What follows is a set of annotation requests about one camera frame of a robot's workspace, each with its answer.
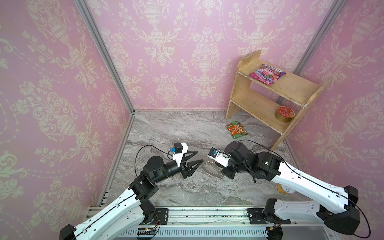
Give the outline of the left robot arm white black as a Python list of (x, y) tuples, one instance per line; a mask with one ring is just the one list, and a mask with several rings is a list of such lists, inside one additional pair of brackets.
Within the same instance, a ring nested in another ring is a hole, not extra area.
[(196, 154), (196, 151), (183, 153), (179, 164), (175, 160), (165, 163), (160, 156), (149, 158), (143, 171), (119, 197), (77, 226), (68, 224), (63, 227), (59, 238), (113, 240), (127, 228), (152, 222), (155, 220), (156, 209), (150, 198), (159, 190), (157, 183), (178, 173), (185, 179), (192, 176), (203, 163), (203, 160), (190, 161)]

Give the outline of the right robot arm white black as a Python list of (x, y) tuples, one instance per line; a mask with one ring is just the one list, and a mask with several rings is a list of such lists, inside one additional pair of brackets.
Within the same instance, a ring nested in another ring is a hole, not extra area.
[(307, 202), (283, 203), (269, 199), (264, 215), (269, 222), (281, 223), (292, 218), (322, 221), (326, 227), (344, 235), (354, 235), (364, 215), (357, 205), (359, 191), (338, 187), (312, 177), (269, 151), (253, 153), (241, 142), (232, 142), (224, 151), (211, 149), (209, 158), (222, 168), (229, 179), (249, 174), (254, 180), (266, 180), (310, 198)]

